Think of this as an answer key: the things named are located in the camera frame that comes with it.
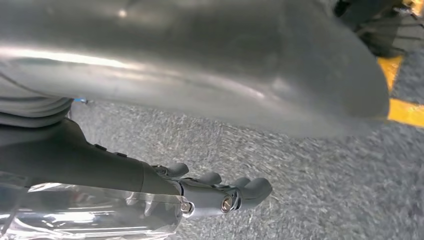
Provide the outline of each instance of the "hex bolt head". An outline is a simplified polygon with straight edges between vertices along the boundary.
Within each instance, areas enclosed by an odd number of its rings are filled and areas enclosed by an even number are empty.
[[[233,199],[230,196],[226,196],[221,203],[221,211],[223,213],[228,213],[233,206]]]

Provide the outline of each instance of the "gray pavement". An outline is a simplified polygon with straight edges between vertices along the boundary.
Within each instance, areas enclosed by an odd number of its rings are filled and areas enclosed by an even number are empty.
[[[395,97],[424,104],[424,49],[405,60]],[[190,176],[267,177],[258,208],[189,219],[172,240],[423,240],[424,129],[388,123],[362,137],[296,139],[183,114],[74,104],[87,139]]]

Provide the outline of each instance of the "yellow road marking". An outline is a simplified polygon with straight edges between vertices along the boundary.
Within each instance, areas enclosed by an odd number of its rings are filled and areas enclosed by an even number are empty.
[[[405,0],[405,3],[414,3],[413,12],[421,16],[424,0]],[[396,81],[403,57],[378,58],[384,75],[387,80],[388,90],[391,92]],[[403,124],[413,125],[424,128],[424,105],[414,104],[399,99],[390,99],[390,110],[388,119]]]

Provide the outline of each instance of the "clear plastic wrap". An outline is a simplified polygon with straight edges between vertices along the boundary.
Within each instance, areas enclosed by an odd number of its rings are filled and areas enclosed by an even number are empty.
[[[185,201],[62,183],[27,191],[0,182],[0,194],[1,240],[163,240],[175,233]]]

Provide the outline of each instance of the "bolt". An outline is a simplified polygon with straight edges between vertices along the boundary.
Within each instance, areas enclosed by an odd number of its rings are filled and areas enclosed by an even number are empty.
[[[232,206],[233,206],[233,199],[230,196],[226,196],[222,200],[221,211],[226,214],[231,210]]]
[[[181,211],[185,214],[190,213],[190,210],[192,209],[192,205],[189,202],[183,202],[181,205]]]

